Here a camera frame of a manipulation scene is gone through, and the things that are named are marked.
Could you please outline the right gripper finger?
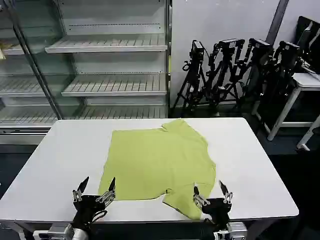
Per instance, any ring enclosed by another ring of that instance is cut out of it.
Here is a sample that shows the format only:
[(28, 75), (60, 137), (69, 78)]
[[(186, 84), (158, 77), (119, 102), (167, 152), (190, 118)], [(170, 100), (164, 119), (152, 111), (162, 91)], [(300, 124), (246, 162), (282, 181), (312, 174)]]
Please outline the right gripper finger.
[(210, 205), (210, 202), (200, 194), (200, 191), (197, 185), (193, 187), (193, 201), (199, 208)]
[(221, 180), (219, 180), (219, 185), (224, 196), (223, 202), (225, 204), (231, 204), (232, 198), (233, 198), (233, 192), (229, 191), (227, 186)]

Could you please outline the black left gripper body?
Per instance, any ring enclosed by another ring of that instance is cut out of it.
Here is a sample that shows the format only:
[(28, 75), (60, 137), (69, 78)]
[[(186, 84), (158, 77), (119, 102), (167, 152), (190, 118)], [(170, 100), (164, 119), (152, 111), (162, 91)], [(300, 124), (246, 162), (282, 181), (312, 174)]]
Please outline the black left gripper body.
[(82, 201), (73, 202), (76, 214), (72, 221), (74, 229), (90, 229), (91, 224), (107, 214), (107, 206), (111, 203), (99, 203), (98, 195), (82, 195)]

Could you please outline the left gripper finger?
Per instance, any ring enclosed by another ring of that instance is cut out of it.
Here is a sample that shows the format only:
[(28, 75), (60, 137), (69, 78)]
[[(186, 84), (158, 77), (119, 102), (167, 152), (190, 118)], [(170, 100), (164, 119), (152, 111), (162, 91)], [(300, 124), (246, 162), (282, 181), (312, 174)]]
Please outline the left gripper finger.
[(111, 203), (116, 197), (116, 178), (114, 177), (109, 185), (108, 191), (96, 199), (96, 202), (102, 204)]
[(73, 202), (79, 202), (82, 201), (82, 194), (84, 193), (88, 181), (89, 181), (89, 176), (87, 176), (78, 186), (77, 190), (72, 191), (72, 196), (73, 196)]

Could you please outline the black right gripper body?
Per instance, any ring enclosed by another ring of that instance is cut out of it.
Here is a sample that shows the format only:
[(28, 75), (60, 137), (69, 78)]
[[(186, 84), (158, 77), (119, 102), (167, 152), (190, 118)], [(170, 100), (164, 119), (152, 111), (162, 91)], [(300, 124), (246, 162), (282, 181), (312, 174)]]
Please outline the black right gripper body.
[(204, 214), (210, 215), (211, 222), (219, 229), (226, 229), (230, 221), (229, 212), (232, 208), (230, 201), (224, 198), (209, 198), (201, 210)]

